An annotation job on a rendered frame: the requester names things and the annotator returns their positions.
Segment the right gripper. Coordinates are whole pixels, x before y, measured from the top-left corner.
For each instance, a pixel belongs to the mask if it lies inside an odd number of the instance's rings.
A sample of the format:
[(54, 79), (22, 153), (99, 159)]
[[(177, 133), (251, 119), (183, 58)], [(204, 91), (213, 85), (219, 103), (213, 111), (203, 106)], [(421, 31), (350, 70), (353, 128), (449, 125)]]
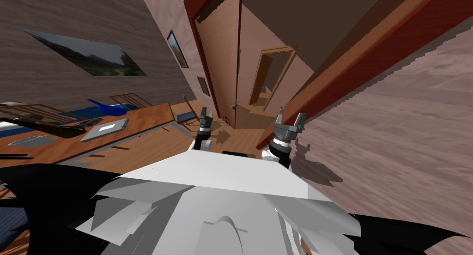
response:
[(301, 133), (304, 129), (304, 123), (306, 122), (306, 114), (299, 113), (294, 126), (283, 125), (282, 115), (278, 114), (275, 124), (274, 124), (274, 138), (275, 139), (285, 139), (285, 140), (295, 140), (297, 135)]

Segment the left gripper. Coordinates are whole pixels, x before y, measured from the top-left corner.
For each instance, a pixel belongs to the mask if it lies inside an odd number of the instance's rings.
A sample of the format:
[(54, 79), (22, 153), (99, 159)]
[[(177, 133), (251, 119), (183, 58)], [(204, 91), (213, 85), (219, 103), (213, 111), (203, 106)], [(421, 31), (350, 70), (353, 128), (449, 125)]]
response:
[(206, 115), (207, 108), (203, 107), (201, 109), (201, 116), (199, 116), (200, 119), (200, 130), (210, 130), (212, 121), (213, 121), (213, 111), (210, 111), (209, 115)]

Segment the wooden chair with blue seat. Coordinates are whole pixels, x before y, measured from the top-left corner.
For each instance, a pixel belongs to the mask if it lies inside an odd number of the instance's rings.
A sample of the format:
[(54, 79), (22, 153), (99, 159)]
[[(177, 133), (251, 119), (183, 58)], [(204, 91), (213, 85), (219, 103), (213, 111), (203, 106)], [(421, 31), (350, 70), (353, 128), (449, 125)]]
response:
[(194, 109), (192, 108), (192, 106), (190, 105), (189, 101), (186, 99), (186, 97), (182, 94), (182, 97), (183, 99), (185, 100), (186, 104), (188, 105), (188, 107), (191, 109), (190, 112), (187, 112), (187, 113), (183, 113), (183, 114), (179, 114), (179, 115), (176, 115), (176, 122), (180, 125), (182, 125), (185, 129), (187, 129), (188, 131), (191, 131), (191, 129), (188, 127), (188, 125), (190, 124), (190, 122), (192, 122), (193, 120), (196, 120), (198, 122), (200, 122), (200, 119), (199, 117), (197, 116), (196, 112), (194, 111)]

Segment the brown wooden door leaf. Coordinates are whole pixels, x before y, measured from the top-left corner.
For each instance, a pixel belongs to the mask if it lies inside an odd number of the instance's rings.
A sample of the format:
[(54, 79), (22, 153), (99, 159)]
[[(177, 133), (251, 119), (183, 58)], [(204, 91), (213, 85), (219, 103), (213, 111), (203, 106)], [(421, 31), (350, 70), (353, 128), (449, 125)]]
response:
[(195, 21), (220, 117), (235, 127), (241, 0), (212, 0)]

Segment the brown wooden table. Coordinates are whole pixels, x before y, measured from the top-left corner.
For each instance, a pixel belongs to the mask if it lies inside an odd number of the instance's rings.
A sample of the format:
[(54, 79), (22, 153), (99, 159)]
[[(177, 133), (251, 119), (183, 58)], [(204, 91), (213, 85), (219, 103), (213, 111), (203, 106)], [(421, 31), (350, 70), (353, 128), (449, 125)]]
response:
[(21, 139), (43, 135), (40, 131), (31, 131), (0, 138), (0, 154), (24, 154), (28, 157), (27, 160), (0, 159), (0, 168), (34, 163), (65, 164), (87, 157), (106, 148), (119, 145), (130, 138), (143, 135), (152, 129), (175, 122), (171, 107), (168, 103), (132, 110), (127, 112), (124, 116), (121, 116), (121, 118), (129, 119), (122, 131), (84, 143), (80, 142), (83, 138), (83, 135), (80, 135), (71, 139), (56, 138), (52, 143), (39, 147), (11, 145), (12, 142)]

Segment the wooden slatted chair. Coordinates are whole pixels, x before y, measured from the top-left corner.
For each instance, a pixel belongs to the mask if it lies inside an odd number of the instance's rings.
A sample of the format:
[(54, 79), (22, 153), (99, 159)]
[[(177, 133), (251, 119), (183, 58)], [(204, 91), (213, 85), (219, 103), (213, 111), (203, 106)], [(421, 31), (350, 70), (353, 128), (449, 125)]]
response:
[(126, 110), (132, 110), (130, 106), (134, 106), (137, 109), (143, 109), (152, 106), (151, 103), (135, 93), (112, 95), (109, 96), (109, 98), (118, 105), (124, 107)]

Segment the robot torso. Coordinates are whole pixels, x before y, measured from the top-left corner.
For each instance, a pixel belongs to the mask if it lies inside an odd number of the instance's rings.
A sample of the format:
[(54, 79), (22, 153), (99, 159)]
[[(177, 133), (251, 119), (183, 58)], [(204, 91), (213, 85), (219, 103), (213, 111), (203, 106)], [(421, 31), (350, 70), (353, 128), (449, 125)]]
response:
[(360, 223), (273, 161), (189, 150), (101, 187), (77, 230), (103, 255), (359, 255)]

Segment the window with landscape view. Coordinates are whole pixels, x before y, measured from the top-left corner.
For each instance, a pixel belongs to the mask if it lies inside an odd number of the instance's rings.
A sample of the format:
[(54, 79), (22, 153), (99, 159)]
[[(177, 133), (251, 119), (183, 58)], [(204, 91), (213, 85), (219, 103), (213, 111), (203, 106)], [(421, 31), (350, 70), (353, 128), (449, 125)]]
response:
[(22, 29), (92, 76), (146, 76), (118, 45)]

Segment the small dark wall picture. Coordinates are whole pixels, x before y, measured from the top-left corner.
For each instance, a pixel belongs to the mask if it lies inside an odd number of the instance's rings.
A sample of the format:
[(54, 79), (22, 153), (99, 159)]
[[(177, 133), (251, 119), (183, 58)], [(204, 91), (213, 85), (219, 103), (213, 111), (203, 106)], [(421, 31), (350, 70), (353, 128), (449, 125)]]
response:
[(201, 89), (202, 89), (203, 94), (206, 95), (206, 96), (211, 97), (211, 93), (210, 93), (209, 88), (208, 88), (208, 86), (207, 86), (207, 84), (206, 84), (206, 79), (205, 79), (204, 77), (198, 76), (198, 77), (197, 77), (197, 80), (198, 80), (198, 82), (199, 82), (199, 84), (200, 84), (200, 87), (201, 87)]

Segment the black framed wall picture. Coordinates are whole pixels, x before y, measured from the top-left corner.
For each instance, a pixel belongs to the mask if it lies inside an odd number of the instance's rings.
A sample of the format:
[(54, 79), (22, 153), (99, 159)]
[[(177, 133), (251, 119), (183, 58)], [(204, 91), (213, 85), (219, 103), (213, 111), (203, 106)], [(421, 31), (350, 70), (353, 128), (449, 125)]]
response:
[(177, 62), (182, 68), (188, 68), (188, 63), (185, 60), (185, 57), (183, 55), (183, 52), (177, 42), (177, 39), (171, 30), (167, 36), (167, 43), (169, 44), (171, 50), (173, 51), (175, 58), (177, 59)]

